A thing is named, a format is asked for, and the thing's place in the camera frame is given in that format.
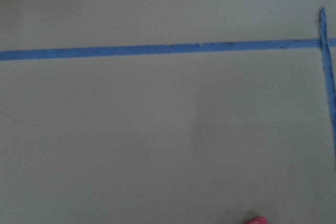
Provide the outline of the red strawberry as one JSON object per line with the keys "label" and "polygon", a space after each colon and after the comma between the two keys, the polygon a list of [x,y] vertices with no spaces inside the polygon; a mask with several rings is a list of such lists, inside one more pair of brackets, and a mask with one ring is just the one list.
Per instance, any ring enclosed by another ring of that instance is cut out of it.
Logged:
{"label": "red strawberry", "polygon": [[268,224],[268,221],[264,216],[255,216],[245,221],[244,224]]}

